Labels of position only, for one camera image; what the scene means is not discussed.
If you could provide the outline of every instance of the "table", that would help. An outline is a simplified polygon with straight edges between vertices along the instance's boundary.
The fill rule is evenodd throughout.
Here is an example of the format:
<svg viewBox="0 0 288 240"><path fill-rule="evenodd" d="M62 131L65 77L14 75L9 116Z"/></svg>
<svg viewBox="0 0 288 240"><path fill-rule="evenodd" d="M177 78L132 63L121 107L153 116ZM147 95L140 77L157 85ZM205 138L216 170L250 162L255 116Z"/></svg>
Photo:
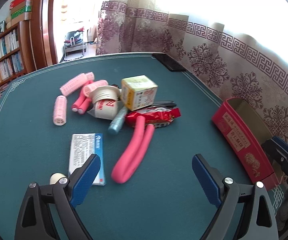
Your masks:
<svg viewBox="0 0 288 240"><path fill-rule="evenodd" d="M146 75L159 86L156 100L174 100L181 110L180 118L155 130L142 163L122 185L110 173L131 139L132 128L124 125L118 135L109 135L109 120L70 111L79 91L67 98L67 123L55 126L52 122L59 87L89 71L96 80L118 85L122 78ZM30 182L45 185L52 173L67 174L73 133L103 133L107 184L91 187L76 208L93 239L199 239L216 208L207 201L192 171L193 155L201 153L224 176L250 183L211 121L220 104L189 72L170 72L150 53L80 59L18 78L0 101L0 235L4 240L14 239L18 211ZM61 239L67 239L56 212L53 217ZM231 237L238 219L229 229Z"/></svg>

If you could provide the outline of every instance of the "blue gripper pad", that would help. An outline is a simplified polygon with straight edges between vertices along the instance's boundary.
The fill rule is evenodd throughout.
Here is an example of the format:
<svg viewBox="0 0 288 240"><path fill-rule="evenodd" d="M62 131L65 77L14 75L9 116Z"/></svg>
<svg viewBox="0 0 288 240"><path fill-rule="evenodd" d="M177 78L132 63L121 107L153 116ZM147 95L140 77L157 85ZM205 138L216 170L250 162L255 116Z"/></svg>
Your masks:
<svg viewBox="0 0 288 240"><path fill-rule="evenodd" d="M199 159L198 155L195 155L192 159L192 168L208 201L219 208L222 203L220 198L220 187Z"/></svg>
<svg viewBox="0 0 288 240"><path fill-rule="evenodd" d="M284 142L278 136L273 136L272 139L274 142L276 142L282 149L284 149L288 153L288 144L286 142Z"/></svg>
<svg viewBox="0 0 288 240"><path fill-rule="evenodd" d="M94 179L96 178L100 170L101 167L100 157L96 154L94 155L95 156L90 161L87 160L84 163L84 165L77 171L78 174L76 175L79 175L79 178L77 178L76 182L74 183L71 189L70 203L73 206L73 208L83 203L84 198L86 197L90 187L93 184Z"/></svg>

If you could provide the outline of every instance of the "blue and white box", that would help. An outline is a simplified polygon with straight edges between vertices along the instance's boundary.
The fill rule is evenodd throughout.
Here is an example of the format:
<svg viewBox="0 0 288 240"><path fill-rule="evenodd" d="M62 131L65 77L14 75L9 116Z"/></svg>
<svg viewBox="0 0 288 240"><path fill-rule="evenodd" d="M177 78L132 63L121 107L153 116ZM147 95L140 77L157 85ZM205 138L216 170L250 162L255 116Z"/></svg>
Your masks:
<svg viewBox="0 0 288 240"><path fill-rule="evenodd" d="M93 185L104 186L104 164L103 164L103 134L102 133L78 133L71 138L71 151L69 154L68 175L75 169L83 166L91 154L97 154L101 159L101 168Z"/></svg>

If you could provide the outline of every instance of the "bookshelf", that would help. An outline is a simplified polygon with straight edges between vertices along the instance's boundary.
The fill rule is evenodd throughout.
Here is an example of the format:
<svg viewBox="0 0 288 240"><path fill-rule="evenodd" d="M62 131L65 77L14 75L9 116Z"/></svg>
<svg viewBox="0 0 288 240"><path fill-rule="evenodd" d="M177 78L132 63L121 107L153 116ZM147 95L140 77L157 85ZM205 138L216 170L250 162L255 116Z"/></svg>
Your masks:
<svg viewBox="0 0 288 240"><path fill-rule="evenodd" d="M0 34L0 97L12 80L35 70L29 21L18 22Z"/></svg>

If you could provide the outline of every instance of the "yellow box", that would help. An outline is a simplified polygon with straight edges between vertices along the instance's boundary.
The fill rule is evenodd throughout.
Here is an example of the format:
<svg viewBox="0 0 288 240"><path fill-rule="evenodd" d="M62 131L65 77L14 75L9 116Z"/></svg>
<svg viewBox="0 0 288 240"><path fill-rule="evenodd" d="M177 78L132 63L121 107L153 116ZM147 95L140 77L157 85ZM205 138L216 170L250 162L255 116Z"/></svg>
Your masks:
<svg viewBox="0 0 288 240"><path fill-rule="evenodd" d="M153 104L158 86L147 76L123 78L121 83L121 99L129 110Z"/></svg>

